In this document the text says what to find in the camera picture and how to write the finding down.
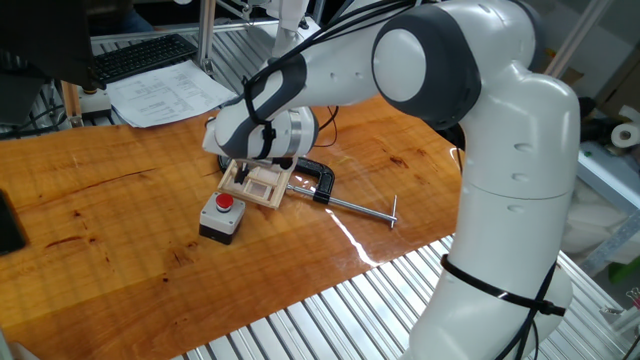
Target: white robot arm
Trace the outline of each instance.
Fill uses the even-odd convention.
[[[378,92],[435,129],[459,123],[466,160],[455,241],[403,359],[528,355],[572,297],[555,261],[579,144],[575,94],[527,70],[539,45],[532,11],[507,0],[355,0],[341,18],[350,14],[370,18],[323,29],[330,35],[249,81],[208,124],[205,150],[236,159],[304,155],[317,122],[288,109]]]
[[[261,7],[267,14],[278,19],[278,32],[273,46],[272,56],[280,57],[302,42],[298,34],[298,25],[304,18],[309,0],[272,0]]]

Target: keyboard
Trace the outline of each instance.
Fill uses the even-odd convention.
[[[96,75],[108,84],[193,55],[197,50],[178,34],[162,36],[95,56]]]

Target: wooden tabletop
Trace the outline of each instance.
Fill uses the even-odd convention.
[[[232,245],[201,238],[221,178],[205,120],[0,143],[0,188],[28,237],[0,257],[9,341],[42,360],[168,359],[454,231],[455,150],[375,98],[341,108],[337,143],[309,158],[334,170],[337,198],[389,213],[397,194],[393,230],[291,193],[278,210],[249,204]]]

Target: black strap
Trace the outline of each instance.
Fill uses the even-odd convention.
[[[262,150],[260,151],[260,154],[256,157],[257,160],[262,160],[265,159],[271,152],[273,140],[276,138],[276,131],[273,126],[271,126],[271,121],[260,119],[260,117],[258,117],[258,114],[256,113],[256,109],[253,107],[253,98],[251,96],[253,82],[247,80],[246,77],[243,77],[242,85],[244,85],[244,99],[245,103],[247,104],[249,118],[256,125],[264,125],[264,129],[262,130],[262,139],[264,139],[264,143],[262,144]]]
[[[566,311],[565,308],[555,306],[551,301],[547,300],[534,300],[529,299],[520,295],[516,295],[510,293],[508,291],[502,290],[493,285],[487,284],[486,282],[471,276],[470,274],[460,270],[460,268],[451,264],[448,260],[448,256],[442,256],[442,260],[440,261],[442,267],[447,270],[451,275],[457,277],[458,279],[464,281],[465,283],[473,286],[474,288],[483,291],[489,295],[493,295],[500,300],[504,300],[506,302],[519,305],[522,307],[526,307],[535,311],[539,311],[544,315],[557,315],[564,316]]]
[[[271,126],[271,122],[268,122],[264,125],[264,129],[262,130],[262,138],[264,139],[264,143],[262,144],[262,151],[260,151],[260,155],[256,157],[257,160],[262,160],[269,155],[271,152],[271,145],[273,145],[273,139],[276,138],[276,130]]]

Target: wooden block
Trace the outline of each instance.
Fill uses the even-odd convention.
[[[64,107],[67,112],[67,117],[81,116],[82,109],[80,109],[80,99],[78,97],[78,86],[62,82],[62,94],[64,98]]]
[[[251,169],[243,184],[235,183],[237,173],[238,163],[232,160],[218,185],[218,190],[271,209],[277,209],[280,206],[282,197],[287,190],[291,171],[275,172],[255,167]],[[256,193],[256,188],[264,190]]]

